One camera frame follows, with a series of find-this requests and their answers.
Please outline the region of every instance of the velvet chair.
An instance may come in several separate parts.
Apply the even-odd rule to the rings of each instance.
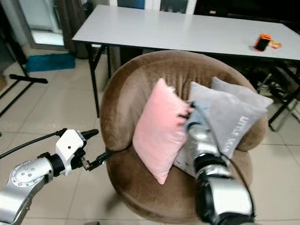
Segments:
[[[119,153],[108,159],[108,174],[123,202],[138,215],[162,223],[199,219],[195,214],[194,178],[173,166],[165,184],[160,185],[136,154],[132,137],[160,77],[176,89],[180,98],[188,100],[191,81],[210,87],[214,76],[255,92],[248,80],[232,67],[208,56],[184,51],[138,56],[110,79],[102,100],[100,124],[106,149]],[[245,134],[233,155],[248,184],[252,181],[248,151],[262,141],[267,129],[267,116],[263,116]]]

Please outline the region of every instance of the black cable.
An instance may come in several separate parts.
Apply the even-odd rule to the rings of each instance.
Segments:
[[[49,135],[45,135],[45,136],[39,137],[39,138],[34,139],[34,140],[32,140],[32,141],[30,141],[30,142],[27,142],[27,143],[25,143],[25,144],[21,144],[20,146],[15,147],[15,148],[13,148],[12,150],[9,150],[9,151],[7,151],[7,152],[4,152],[2,155],[0,155],[0,159],[4,158],[5,156],[10,155],[11,153],[14,153],[15,151],[18,151],[18,150],[21,149],[21,148],[24,148],[24,147],[26,147],[26,146],[28,146],[28,145],[30,145],[30,144],[35,143],[35,142],[39,142],[39,141],[41,141],[41,140],[43,140],[43,139],[52,137],[52,136],[54,136],[54,135],[61,137],[61,136],[63,135],[63,133],[64,133],[66,130],[67,130],[66,128],[63,128],[62,130],[56,131],[56,132],[54,132],[54,133],[52,133],[52,134],[49,134]]]

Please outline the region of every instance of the pink pillow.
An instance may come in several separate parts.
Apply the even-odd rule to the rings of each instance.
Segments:
[[[176,155],[186,141],[186,120],[178,115],[186,115],[188,111],[189,105],[160,78],[136,125],[135,151],[160,184],[165,183]]]

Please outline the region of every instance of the chair backrest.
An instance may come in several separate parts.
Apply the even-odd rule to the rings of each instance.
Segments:
[[[102,99],[100,124],[107,149],[119,151],[131,145],[137,122],[159,78],[165,78],[180,98],[188,100],[192,81],[210,87],[214,76],[255,91],[238,71],[202,54],[159,51],[138,56],[126,63],[110,79]],[[264,117],[244,136],[240,150],[247,151],[258,145],[266,130]]]

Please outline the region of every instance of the black tripod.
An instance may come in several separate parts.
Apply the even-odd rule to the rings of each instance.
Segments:
[[[4,9],[0,4],[0,38],[4,40],[10,54],[14,56],[15,60],[22,69],[24,76],[10,74],[10,79],[15,80],[15,82],[7,88],[1,95],[2,99],[11,89],[14,88],[20,81],[29,82],[29,84],[0,112],[0,117],[34,84],[34,83],[48,83],[44,78],[32,78],[29,77],[26,70],[23,67],[23,64],[27,62],[27,59],[20,47],[20,45],[14,40],[12,36],[12,28],[8,22]]]

